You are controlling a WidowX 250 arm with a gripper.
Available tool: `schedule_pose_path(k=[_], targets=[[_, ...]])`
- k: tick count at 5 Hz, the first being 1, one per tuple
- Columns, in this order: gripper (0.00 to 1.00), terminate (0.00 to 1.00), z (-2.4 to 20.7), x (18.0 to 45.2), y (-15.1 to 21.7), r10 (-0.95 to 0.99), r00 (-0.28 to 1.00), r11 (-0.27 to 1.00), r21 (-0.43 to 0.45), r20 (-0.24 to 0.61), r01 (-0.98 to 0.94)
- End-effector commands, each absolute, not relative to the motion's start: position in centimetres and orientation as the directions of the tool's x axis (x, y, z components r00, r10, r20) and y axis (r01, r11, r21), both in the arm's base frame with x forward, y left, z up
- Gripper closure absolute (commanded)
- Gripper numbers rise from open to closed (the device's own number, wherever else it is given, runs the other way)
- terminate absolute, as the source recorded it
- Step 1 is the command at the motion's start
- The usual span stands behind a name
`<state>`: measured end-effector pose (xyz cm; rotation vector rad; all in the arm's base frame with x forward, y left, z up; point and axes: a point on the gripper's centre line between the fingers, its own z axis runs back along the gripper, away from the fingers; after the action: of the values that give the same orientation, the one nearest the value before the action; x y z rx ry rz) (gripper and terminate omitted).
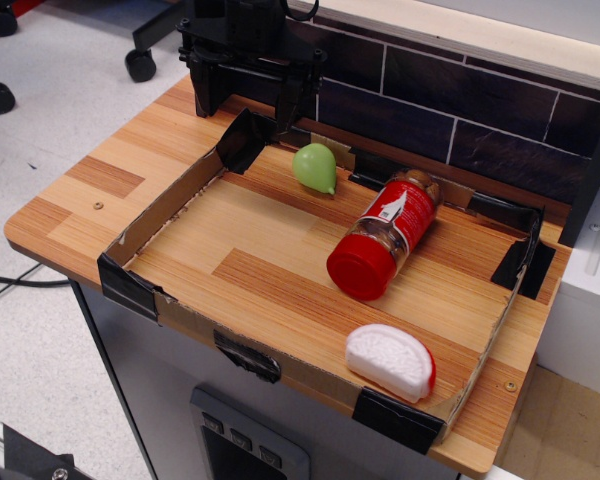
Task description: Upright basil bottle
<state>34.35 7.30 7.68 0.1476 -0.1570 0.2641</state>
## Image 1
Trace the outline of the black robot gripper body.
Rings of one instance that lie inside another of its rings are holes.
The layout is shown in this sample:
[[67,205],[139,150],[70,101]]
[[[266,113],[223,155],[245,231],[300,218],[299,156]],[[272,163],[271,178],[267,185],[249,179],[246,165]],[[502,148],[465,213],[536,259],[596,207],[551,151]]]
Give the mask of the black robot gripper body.
[[316,77],[327,53],[296,35],[291,24],[312,20],[318,9],[317,1],[307,11],[293,10],[288,1],[188,1],[177,26],[180,60],[189,68],[306,68]]

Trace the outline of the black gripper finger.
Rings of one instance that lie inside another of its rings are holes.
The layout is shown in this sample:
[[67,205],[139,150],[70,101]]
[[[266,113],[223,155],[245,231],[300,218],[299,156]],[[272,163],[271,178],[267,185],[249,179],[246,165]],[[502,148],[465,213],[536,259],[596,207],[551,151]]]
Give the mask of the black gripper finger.
[[195,92],[196,113],[200,117],[213,116],[229,98],[224,66],[230,58],[205,49],[194,49],[189,54],[188,66]]
[[288,132],[302,118],[314,119],[322,85],[319,70],[289,70],[282,78],[275,106],[276,132]]

